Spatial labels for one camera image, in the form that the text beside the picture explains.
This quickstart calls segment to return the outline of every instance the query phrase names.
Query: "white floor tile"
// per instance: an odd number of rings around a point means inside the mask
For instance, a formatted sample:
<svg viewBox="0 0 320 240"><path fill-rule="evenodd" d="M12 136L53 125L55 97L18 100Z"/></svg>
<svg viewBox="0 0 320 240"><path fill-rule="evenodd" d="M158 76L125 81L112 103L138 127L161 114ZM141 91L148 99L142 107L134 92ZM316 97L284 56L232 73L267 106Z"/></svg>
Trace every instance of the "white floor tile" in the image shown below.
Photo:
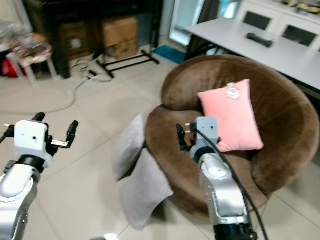
<svg viewBox="0 0 320 240"><path fill-rule="evenodd" d="M145 61L145 60L148 60L149 58L148 57L142 57L138 60L132 60L132 62L125 62L125 63L119 63L117 65L114 65L112 67L110 67L110 69L115 69L115 68L119 68L119 67L122 67L124 65L127 65L127 64L131 64L131 63L136 63L138 61ZM131 78L134 78L138 75L141 75L145 72L148 72L152 69L155 69L156 67L158 67L159 65L157 65L155 62L153 61L149 61L149 62L146 62L146 63L143 63L143 64L139 64L139 65L136 65L134 67L128 67L128 68L124 68L120 71L115 71L114 72L114 75L117 77L121 77L121 78L127 78L127 79L131 79Z"/></svg>
<svg viewBox="0 0 320 240"><path fill-rule="evenodd" d="M0 96L14 93L15 88L20 84L27 84L27 80L22 78L0 77Z"/></svg>
<svg viewBox="0 0 320 240"><path fill-rule="evenodd" d="M197 227L188 221L183 214L170 202L165 201L161 206L163 214L153 215L143 231L129 226L119 240L179 240L197 239L208 240Z"/></svg>
<svg viewBox="0 0 320 240"><path fill-rule="evenodd" d="M175 63L165 62L151 71L131 78L125 83L158 106L161 104L161 91L165 79L168 73L176 66L177 64Z"/></svg>
<svg viewBox="0 0 320 240"><path fill-rule="evenodd" d="M320 228L320 166L311 162L292 184L275 193Z"/></svg>
<svg viewBox="0 0 320 240"><path fill-rule="evenodd" d="M63 240L120 234L128 225L111 170L107 142L39 185L38 200Z"/></svg>
<svg viewBox="0 0 320 240"><path fill-rule="evenodd" d="M28 224L24 231L25 240L61 240L35 200L28 212Z"/></svg>
<svg viewBox="0 0 320 240"><path fill-rule="evenodd" d="M154 109L147 98L124 83L87 97L76 105L109 138L119 134L136 115L146 116Z"/></svg>
<svg viewBox="0 0 320 240"><path fill-rule="evenodd" d="M106 82L99 82L96 80L86 81L86 83L84 83L76 91L76 97L78 100L82 100L88 96L99 93L107 88L114 87L115 85L128 80L127 77L124 77L121 74L116 74L115 78L112 79L100 66L96 64L95 61L89 64L88 70L95 71L97 74L99 74L97 79L99 81ZM57 86L59 87L59 89L65 92L69 98L72 97L73 90L86 79L86 77L88 76L88 71L78 72L78 69L75 68L75 70L71 71L71 75L72 77L68 79L61 78L57 81Z"/></svg>
<svg viewBox="0 0 320 240"><path fill-rule="evenodd" d="M320 228L276 196L269 201L262 219L271 240L318 240L320 236ZM257 233L264 239L260 227Z"/></svg>
<svg viewBox="0 0 320 240"><path fill-rule="evenodd" d="M61 169L67 167L91 150L108 140L106 135L80 110L72 106L66 110L46 115L44 122L49 124L49 134L55 140L66 140L67 130L70 124L79 122L76 130L77 136L69 149L60 148L54 156L52 167L45 169L41 176L44 181Z"/></svg>
<svg viewBox="0 0 320 240"><path fill-rule="evenodd" d="M0 95L0 102L1 111L29 113L52 111L66 106L70 100L54 83L46 86L22 83L15 85L10 94Z"/></svg>

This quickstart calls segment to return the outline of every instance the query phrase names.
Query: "pillow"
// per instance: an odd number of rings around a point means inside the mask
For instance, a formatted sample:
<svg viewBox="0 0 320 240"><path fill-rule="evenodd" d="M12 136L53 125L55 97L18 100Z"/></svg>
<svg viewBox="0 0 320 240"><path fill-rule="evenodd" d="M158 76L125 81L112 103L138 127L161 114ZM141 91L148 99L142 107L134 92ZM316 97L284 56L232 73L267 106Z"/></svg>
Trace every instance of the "pillow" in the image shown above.
<svg viewBox="0 0 320 240"><path fill-rule="evenodd" d="M216 117L221 152L260 150L261 140L250 100L250 80L227 87L199 92L204 115Z"/></svg>
<svg viewBox="0 0 320 240"><path fill-rule="evenodd" d="M120 203L130 225L142 230L155 208L172 196L169 182L154 157L145 148L129 181L120 189Z"/></svg>
<svg viewBox="0 0 320 240"><path fill-rule="evenodd" d="M139 114L122 132L112 156L114 179L119 181L135 164L145 143L144 119Z"/></svg>

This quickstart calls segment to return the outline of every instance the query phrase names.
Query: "pink pillow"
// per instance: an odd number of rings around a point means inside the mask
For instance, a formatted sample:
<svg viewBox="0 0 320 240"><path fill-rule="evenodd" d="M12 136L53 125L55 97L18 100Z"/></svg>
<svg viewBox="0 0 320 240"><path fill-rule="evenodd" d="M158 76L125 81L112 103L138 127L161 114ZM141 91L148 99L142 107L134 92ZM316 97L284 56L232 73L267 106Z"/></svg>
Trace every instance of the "pink pillow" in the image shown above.
<svg viewBox="0 0 320 240"><path fill-rule="evenodd" d="M204 115L216 117L221 152L260 150L261 140L250 100L250 80L199 92Z"/></svg>

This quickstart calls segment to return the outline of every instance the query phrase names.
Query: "remote control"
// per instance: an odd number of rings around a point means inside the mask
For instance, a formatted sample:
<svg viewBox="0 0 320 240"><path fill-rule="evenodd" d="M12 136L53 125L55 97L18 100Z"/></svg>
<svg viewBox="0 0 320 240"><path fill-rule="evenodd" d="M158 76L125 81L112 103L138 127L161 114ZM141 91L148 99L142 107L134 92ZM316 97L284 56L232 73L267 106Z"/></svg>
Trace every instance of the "remote control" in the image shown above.
<svg viewBox="0 0 320 240"><path fill-rule="evenodd" d="M256 35L255 33L251 32L251 33L248 33L246 35L246 38L247 39L250 39L250 40L253 40L259 44L262 44L264 45L265 47L267 48L270 48L272 46L272 44L274 43L273 41L270 41L270 40L266 40L258 35Z"/></svg>

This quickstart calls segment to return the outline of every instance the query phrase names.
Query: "black cable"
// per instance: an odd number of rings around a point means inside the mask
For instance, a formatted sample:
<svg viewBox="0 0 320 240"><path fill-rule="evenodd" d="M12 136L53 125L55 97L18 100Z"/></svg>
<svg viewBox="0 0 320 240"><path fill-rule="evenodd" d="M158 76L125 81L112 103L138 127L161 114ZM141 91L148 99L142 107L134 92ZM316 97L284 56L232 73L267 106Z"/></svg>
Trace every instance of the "black cable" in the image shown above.
<svg viewBox="0 0 320 240"><path fill-rule="evenodd" d="M245 190L244 186L242 185L240 179L238 178L234 168L231 166L231 164L229 163L229 161L226 159L226 157L220 152L220 150L217 148L217 146L206 136L204 135L200 130L195 129L197 133L199 133L212 147L213 149L218 153L218 155L220 156L220 158L223 160L223 162L225 162L225 164L228 165L228 167L231 170L233 179L235 180L236 184L238 184L238 186L240 187L240 190L242 191L242 194L244 195L244 197L249 201L249 203L251 204L253 211L256 215L256 217L258 218L258 222L261 226L261 230L263 232L263 236L265 240L269 240L268 235L267 235L267 231L265 228L265 225L262 221L262 218L259 214L259 211L254 203L254 201L251 199L251 197L249 196L248 192Z"/></svg>
<svg viewBox="0 0 320 240"><path fill-rule="evenodd" d="M6 136L3 135L1 138L0 138L0 144L6 139Z"/></svg>
<svg viewBox="0 0 320 240"><path fill-rule="evenodd" d="M79 85L77 85L73 90L72 90L72 100L70 103L68 103L66 106L57 108L57 109L53 109L50 111L46 111L46 114L50 114L50 113L56 113L56 112L60 112L62 110L68 109L70 108L72 105L75 104L75 102L77 101L77 90L83 85L85 84L87 81L95 81L95 82L99 82L99 83L108 83L110 81L112 81L112 79L108 79L109 76L106 73L98 73L96 77L93 77L91 79L88 79L87 77L85 78L85 73L86 71L89 69L89 63L90 63L91 59L88 58L82 58L82 59L78 59L76 61L76 64L72 67L72 69L75 71L75 69L78 69L80 75L81 75L81 79L84 79L81 83L79 83ZM103 80L103 79L97 79L98 76L106 76L108 77L107 79ZM19 115L19 116L29 116L29 115L35 115L38 112L23 112L23 111L2 111L0 110L0 114L3 115Z"/></svg>

